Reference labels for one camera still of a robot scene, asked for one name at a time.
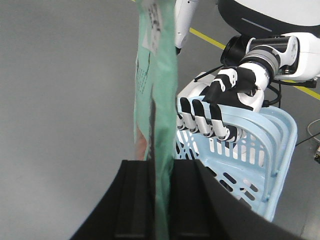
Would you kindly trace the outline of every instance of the black joint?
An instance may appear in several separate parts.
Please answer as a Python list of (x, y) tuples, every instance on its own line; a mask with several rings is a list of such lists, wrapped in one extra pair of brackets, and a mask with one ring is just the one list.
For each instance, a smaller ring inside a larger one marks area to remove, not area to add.
[(218, 74), (217, 76), (215, 76), (214, 79), (221, 79), (224, 86), (225, 86), (225, 90), (229, 90), (231, 89), (231, 82), (230, 82), (230, 78), (228, 75), (226, 74)]
[(186, 97), (180, 98), (180, 104), (182, 112), (191, 114), (191, 106), (189, 100)]
[(211, 119), (222, 121), (222, 114), (218, 104), (210, 104)]
[(250, 93), (255, 88), (256, 84), (256, 75), (255, 73), (248, 68), (237, 67), (237, 81), (235, 89), (237, 93)]
[(216, 104), (221, 93), (222, 90), (220, 83), (218, 81), (214, 81), (211, 83), (202, 101), (207, 102), (209, 104)]
[(194, 110), (194, 115), (199, 116), (199, 117), (205, 116), (204, 106), (202, 105), (201, 101), (194, 99), (192, 101), (192, 106), (193, 106), (193, 110)]

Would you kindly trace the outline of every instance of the yellow floor line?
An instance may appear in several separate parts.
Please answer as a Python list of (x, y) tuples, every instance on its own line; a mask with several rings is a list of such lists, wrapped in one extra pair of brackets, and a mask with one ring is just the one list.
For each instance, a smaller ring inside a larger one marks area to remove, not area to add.
[[(198, 38), (201, 38), (202, 40), (216, 46), (217, 48), (220, 48), (222, 50), (225, 49), (226, 45), (222, 44), (221, 42), (218, 42), (217, 40), (214, 40), (212, 39), (211, 37), (203, 34), (202, 32), (199, 32), (198, 30), (190, 27), (190, 33), (196, 35)], [(320, 94), (315, 92), (315, 91), (312, 91), (310, 90), (309, 88), (306, 88), (306, 87), (303, 87), (303, 86), (293, 86), (295, 87), (296, 89), (304, 92), (305, 94), (308, 94), (309, 96), (315, 98), (315, 99), (318, 99), (320, 100)]]
[(221, 42), (218, 42), (207, 35), (203, 34), (202, 32), (199, 32), (198, 30), (195, 30), (194, 28), (190, 27), (190, 33), (196, 35), (197, 37), (201, 38), (202, 40), (205, 40), (206, 42), (215, 45), (216, 47), (220, 49), (225, 49), (226, 45), (222, 44)]
[[(286, 82), (295, 83), (295, 81), (292, 81), (292, 80), (286, 80)], [(293, 87), (295, 87), (296, 89), (299, 89), (300, 91), (304, 92), (305, 94), (308, 94), (309, 96), (311, 96), (315, 99), (320, 100), (320, 94), (315, 91), (312, 91), (311, 89), (309, 89), (307, 87), (304, 87), (304, 86), (293, 86)]]

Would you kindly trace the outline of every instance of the robot finger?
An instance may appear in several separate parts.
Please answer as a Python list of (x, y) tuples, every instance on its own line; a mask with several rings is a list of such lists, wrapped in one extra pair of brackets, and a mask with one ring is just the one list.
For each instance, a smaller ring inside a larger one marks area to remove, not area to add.
[(176, 127), (178, 128), (178, 130), (187, 130), (184, 118), (178, 112), (176, 116)]
[(209, 109), (213, 131), (220, 140), (223, 140), (229, 135), (229, 129), (224, 125), (220, 107), (218, 104), (211, 103)]
[(189, 131), (192, 133), (198, 132), (198, 126), (197, 126), (195, 117), (192, 115), (191, 105), (189, 100), (186, 97), (181, 97), (180, 104), (181, 104), (181, 110), (182, 110), (181, 116), (183, 118), (185, 127), (188, 128)]
[(211, 138), (214, 136), (213, 127), (208, 124), (205, 117), (204, 106), (200, 100), (194, 99), (192, 101), (192, 106), (194, 110), (194, 118), (196, 125), (198, 126), (199, 132), (202, 133), (206, 138)]
[(241, 128), (231, 125), (226, 125), (226, 128), (228, 129), (228, 133), (224, 139), (220, 138), (221, 141), (236, 143), (240, 138), (245, 136), (245, 132)]

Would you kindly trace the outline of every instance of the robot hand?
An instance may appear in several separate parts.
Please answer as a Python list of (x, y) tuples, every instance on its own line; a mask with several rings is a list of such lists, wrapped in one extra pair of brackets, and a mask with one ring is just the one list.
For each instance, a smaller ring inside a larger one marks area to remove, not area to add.
[[(290, 36), (285, 51), (267, 44), (256, 45), (245, 54), (239, 66), (223, 68), (216, 76), (196, 77), (178, 95), (177, 128), (221, 141), (238, 141), (245, 133), (235, 126), (224, 125), (218, 104), (258, 112), (270, 81), (282, 66), (293, 65), (297, 54), (298, 40)], [(204, 104), (209, 104), (207, 116)]]

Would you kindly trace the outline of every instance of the black cable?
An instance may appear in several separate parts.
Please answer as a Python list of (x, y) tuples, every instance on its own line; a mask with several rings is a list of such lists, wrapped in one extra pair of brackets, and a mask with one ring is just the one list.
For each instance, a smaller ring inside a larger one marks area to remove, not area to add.
[(315, 136), (317, 136), (317, 135), (319, 135), (319, 134), (320, 134), (320, 132), (318, 132), (318, 133), (316, 133), (316, 134), (314, 134), (314, 135), (312, 135), (312, 136), (310, 136), (310, 137), (306, 138), (305, 140), (302, 140), (301, 142), (297, 143), (295, 146), (298, 146), (298, 145), (300, 145), (300, 144), (304, 143), (305, 141), (308, 141), (308, 140), (310, 140), (310, 139), (314, 138)]
[(305, 87), (305, 88), (309, 88), (309, 89), (314, 89), (317, 86), (316, 80), (308, 80), (308, 81), (304, 81), (304, 82), (286, 82), (286, 81), (280, 81), (280, 80), (273, 79), (272, 82), (274, 82), (276, 84), (281, 84), (281, 85), (298, 86), (298, 87)]
[(274, 104), (278, 103), (281, 99), (281, 92), (278, 89), (276, 89), (274, 86), (271, 86), (270, 84), (267, 87), (268, 87), (268, 89), (270, 89), (272, 92), (274, 92), (276, 94), (276, 98), (271, 101), (264, 100), (263, 104), (262, 104), (263, 108), (267, 108), (271, 105), (274, 105)]
[[(282, 96), (282, 93), (281, 93), (281, 84), (279, 83), (279, 92), (280, 92), (280, 95)], [(279, 98), (279, 105), (278, 105), (279, 108), (281, 108), (281, 97)]]
[(215, 67), (214, 69), (211, 69), (207, 72), (205, 72), (204, 74), (200, 75), (200, 76), (197, 76), (196, 78), (194, 78), (194, 82), (197, 82), (199, 79), (202, 79), (203, 77), (213, 73), (214, 71), (217, 71), (218, 69), (222, 68), (224, 65), (221, 65), (221, 66), (217, 66)]

